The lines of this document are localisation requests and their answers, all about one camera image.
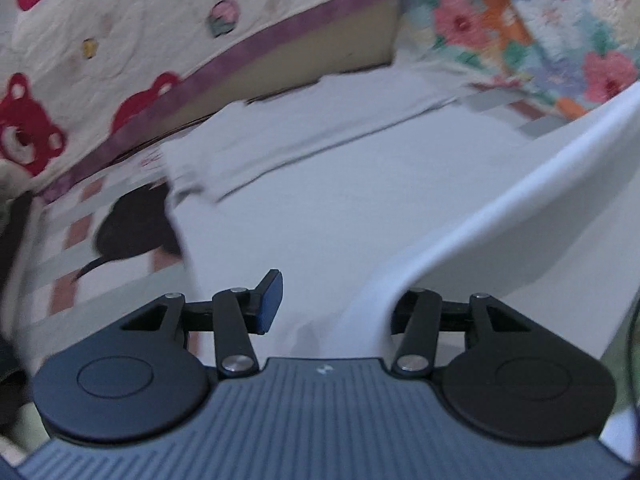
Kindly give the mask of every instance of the round black disc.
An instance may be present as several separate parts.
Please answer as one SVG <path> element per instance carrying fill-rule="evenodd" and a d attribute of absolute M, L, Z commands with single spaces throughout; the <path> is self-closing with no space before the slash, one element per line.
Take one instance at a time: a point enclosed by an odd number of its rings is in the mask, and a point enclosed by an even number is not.
<path fill-rule="evenodd" d="M 615 400 L 598 361 L 536 333 L 496 334 L 460 354 L 444 371 L 442 391 L 470 425 L 529 445 L 599 432 Z"/>
<path fill-rule="evenodd" d="M 47 360 L 34 378 L 34 403 L 56 434 L 98 444 L 142 440 L 180 424 L 209 392 L 202 364 L 153 333 L 110 348 L 118 354 L 87 339 Z"/>

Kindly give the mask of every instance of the orange flower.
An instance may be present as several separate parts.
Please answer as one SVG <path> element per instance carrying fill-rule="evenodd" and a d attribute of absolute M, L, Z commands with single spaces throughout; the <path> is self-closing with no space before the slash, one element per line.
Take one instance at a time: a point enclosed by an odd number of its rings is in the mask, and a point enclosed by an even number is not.
<path fill-rule="evenodd" d="M 511 7 L 509 0 L 482 0 L 487 10 L 482 14 L 482 26 L 496 30 L 500 35 L 500 48 L 505 49 L 510 41 L 530 45 L 533 38 L 529 35 L 522 20 Z"/>
<path fill-rule="evenodd" d="M 572 121 L 579 119 L 587 113 L 587 110 L 568 97 L 559 98 L 558 101 L 556 101 L 556 108 L 562 115 Z"/>

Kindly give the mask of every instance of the black cable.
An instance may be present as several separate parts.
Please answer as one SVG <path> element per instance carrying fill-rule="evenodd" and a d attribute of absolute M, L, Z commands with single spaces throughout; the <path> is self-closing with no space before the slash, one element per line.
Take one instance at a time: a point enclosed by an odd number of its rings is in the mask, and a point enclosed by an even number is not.
<path fill-rule="evenodd" d="M 636 420 L 636 435 L 640 430 L 640 408 L 638 407 L 639 395 L 638 387 L 636 386 L 635 374 L 634 374 L 634 335 L 636 332 L 636 324 L 638 323 L 638 317 L 640 316 L 640 298 L 636 300 L 631 320 L 629 323 L 629 330 L 626 333 L 626 382 L 628 387 L 629 396 L 631 398 L 632 408 L 634 410 L 634 418 Z"/>

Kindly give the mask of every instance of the silver screw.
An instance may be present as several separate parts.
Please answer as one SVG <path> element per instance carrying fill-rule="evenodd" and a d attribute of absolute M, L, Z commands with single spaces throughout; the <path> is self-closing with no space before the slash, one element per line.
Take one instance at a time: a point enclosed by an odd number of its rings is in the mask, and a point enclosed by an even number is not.
<path fill-rule="evenodd" d="M 227 372 L 245 372 L 254 365 L 254 360 L 248 355 L 230 355 L 222 361 L 222 367 Z"/>
<path fill-rule="evenodd" d="M 407 354 L 398 359 L 398 366 L 405 372 L 421 372 L 429 366 L 429 360 L 421 355 Z"/>

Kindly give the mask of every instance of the purple flower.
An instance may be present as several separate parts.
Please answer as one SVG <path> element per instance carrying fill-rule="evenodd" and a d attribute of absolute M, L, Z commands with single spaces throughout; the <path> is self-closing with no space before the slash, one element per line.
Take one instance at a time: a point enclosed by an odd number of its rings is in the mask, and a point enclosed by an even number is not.
<path fill-rule="evenodd" d="M 587 89 L 580 66 L 569 59 L 556 62 L 543 61 L 542 66 L 529 70 L 532 83 L 542 90 L 554 91 L 567 97 L 576 97 Z"/>

